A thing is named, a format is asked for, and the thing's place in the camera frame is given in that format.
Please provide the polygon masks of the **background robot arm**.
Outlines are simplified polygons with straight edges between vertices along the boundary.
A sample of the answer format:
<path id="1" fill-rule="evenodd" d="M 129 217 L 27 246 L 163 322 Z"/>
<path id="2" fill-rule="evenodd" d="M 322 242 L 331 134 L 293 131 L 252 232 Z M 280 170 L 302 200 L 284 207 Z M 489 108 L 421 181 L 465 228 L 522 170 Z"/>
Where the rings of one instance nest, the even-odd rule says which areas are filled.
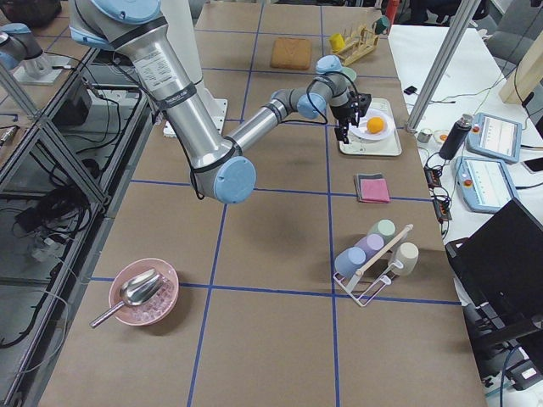
<path id="1" fill-rule="evenodd" d="M 23 23 L 1 26 L 1 65 L 6 70 L 14 70 L 21 65 L 26 74 L 35 79 L 51 71 L 42 47 Z"/>

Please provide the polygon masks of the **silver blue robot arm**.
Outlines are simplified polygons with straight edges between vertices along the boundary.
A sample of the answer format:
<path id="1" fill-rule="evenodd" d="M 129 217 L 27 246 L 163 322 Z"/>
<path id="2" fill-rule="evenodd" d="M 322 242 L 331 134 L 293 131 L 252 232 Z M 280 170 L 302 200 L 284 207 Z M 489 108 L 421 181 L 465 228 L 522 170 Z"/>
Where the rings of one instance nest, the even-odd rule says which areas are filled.
<path id="1" fill-rule="evenodd" d="M 327 55 L 318 59 L 309 85 L 274 92 L 252 118 L 224 137 L 185 70 L 186 61 L 167 38 L 168 21 L 159 1 L 72 1 L 70 31 L 81 45 L 130 59 L 142 89 L 184 149 L 195 192 L 224 204 L 241 203 L 253 192 L 256 170 L 244 151 L 290 114 L 313 120 L 330 109 L 337 139 L 347 142 L 350 127 L 359 124 L 372 101 L 358 92 L 339 58 Z"/>

